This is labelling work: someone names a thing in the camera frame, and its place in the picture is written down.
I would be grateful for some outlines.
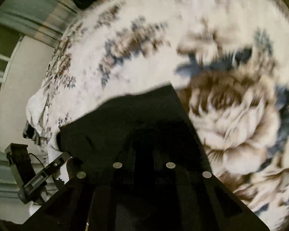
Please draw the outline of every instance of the white wall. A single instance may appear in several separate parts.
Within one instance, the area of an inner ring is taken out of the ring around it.
[[[27,144],[29,152],[38,152],[32,140],[22,137],[22,132],[27,101],[41,87],[52,54],[53,48],[44,43],[29,37],[22,40],[0,90],[0,150],[4,151],[10,143],[20,143]]]

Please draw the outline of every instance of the floral fabric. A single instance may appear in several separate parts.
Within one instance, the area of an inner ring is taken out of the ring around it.
[[[65,31],[28,119],[46,145],[105,100],[168,82],[215,176],[280,230],[289,217],[289,10],[282,0],[99,0]]]

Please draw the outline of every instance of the screw head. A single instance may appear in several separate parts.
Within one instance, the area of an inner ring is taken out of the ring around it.
[[[122,165],[122,163],[120,163],[120,162],[115,162],[114,164],[113,164],[113,167],[114,168],[121,168],[123,165]]]
[[[85,172],[81,171],[81,172],[78,172],[78,173],[77,173],[77,178],[78,178],[78,179],[83,179],[83,178],[85,178],[85,177],[86,177],[86,173],[85,173]]]
[[[173,168],[176,167],[176,165],[175,165],[173,162],[168,162],[168,163],[166,164],[166,167],[167,167],[167,168],[170,168],[170,169],[173,169]]]
[[[211,178],[211,177],[212,177],[212,174],[211,174],[210,172],[208,172],[208,171],[204,171],[204,172],[202,173],[202,176],[203,176],[204,178]]]

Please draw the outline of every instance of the black cable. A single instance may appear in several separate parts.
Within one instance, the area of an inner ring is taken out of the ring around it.
[[[40,164],[42,164],[42,166],[43,166],[43,168],[45,168],[45,166],[44,166],[44,164],[40,161],[40,159],[39,158],[37,158],[36,157],[36,155],[35,154],[32,154],[32,153],[29,153],[29,155],[33,155],[39,162],[40,162]]]

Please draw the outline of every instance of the bed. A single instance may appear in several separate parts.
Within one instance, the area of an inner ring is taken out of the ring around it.
[[[47,146],[109,98],[171,82],[213,173],[269,228],[289,218],[289,9],[282,0],[98,0],[66,29],[29,123]]]

